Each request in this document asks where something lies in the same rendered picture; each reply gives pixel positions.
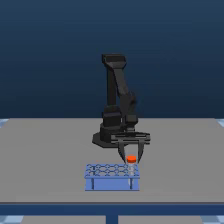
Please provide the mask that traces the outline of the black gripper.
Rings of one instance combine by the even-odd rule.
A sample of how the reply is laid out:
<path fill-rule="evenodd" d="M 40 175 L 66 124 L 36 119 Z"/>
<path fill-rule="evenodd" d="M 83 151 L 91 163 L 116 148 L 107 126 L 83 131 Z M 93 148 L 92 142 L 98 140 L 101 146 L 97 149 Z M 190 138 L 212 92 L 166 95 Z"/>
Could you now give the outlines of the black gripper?
<path fill-rule="evenodd" d="M 140 160 L 142 158 L 143 152 L 144 152 L 144 145 L 145 143 L 148 144 L 151 140 L 151 136 L 149 133 L 144 132 L 120 132 L 115 133 L 111 135 L 111 142 L 115 143 L 120 140 L 123 140 L 124 142 L 127 142 L 129 144 L 138 142 L 138 156 L 137 156 L 137 163 L 140 163 Z M 118 153 L 121 157 L 121 159 L 126 163 L 126 157 L 125 157 L 125 144 L 124 142 L 118 142 Z"/>

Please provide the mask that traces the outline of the clear tube with orange cap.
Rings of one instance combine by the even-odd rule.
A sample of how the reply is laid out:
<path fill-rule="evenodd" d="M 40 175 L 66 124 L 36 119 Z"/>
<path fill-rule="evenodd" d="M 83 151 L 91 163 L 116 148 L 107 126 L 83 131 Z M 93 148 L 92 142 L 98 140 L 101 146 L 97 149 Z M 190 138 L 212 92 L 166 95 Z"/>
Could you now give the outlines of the clear tube with orange cap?
<path fill-rule="evenodd" d="M 129 175 L 133 176 L 134 171 L 135 171 L 136 156 L 135 155 L 128 155 L 126 157 L 126 161 L 127 161 L 127 164 L 128 164 Z"/>

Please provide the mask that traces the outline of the blue test tube rack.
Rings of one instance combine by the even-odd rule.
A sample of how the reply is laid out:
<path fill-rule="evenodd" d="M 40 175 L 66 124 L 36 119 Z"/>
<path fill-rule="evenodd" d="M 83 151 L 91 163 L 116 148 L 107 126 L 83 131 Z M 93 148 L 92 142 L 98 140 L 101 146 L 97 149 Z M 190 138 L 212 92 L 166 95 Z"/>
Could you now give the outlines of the blue test tube rack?
<path fill-rule="evenodd" d="M 87 164 L 84 173 L 86 191 L 138 191 L 140 173 L 135 164 L 130 176 L 128 164 Z"/>

